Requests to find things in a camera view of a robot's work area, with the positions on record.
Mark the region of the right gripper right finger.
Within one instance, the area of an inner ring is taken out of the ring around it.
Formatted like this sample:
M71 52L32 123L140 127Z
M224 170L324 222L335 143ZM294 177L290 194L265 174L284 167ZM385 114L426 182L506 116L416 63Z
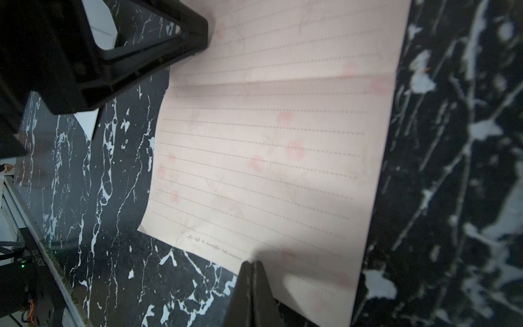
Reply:
M254 262L251 268L251 326L283 326L261 261Z

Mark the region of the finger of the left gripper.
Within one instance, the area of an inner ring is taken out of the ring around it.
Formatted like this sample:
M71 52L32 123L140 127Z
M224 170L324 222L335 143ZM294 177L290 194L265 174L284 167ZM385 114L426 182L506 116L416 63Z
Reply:
M156 71L205 50L208 21L179 1L141 1L180 31L156 42L104 50L80 1L1 2L1 156L16 139L31 92L53 114L95 110Z

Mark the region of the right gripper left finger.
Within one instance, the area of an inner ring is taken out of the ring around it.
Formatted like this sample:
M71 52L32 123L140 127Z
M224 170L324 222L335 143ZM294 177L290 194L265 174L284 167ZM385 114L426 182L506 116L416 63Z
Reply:
M241 265L236 286L223 320L226 327L248 327L251 325L251 263Z

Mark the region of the white envelope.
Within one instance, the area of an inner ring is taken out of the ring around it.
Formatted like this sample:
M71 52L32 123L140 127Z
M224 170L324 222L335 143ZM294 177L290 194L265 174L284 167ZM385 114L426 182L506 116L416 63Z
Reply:
M74 113L76 121L80 124L87 140L91 141L98 120L99 109Z

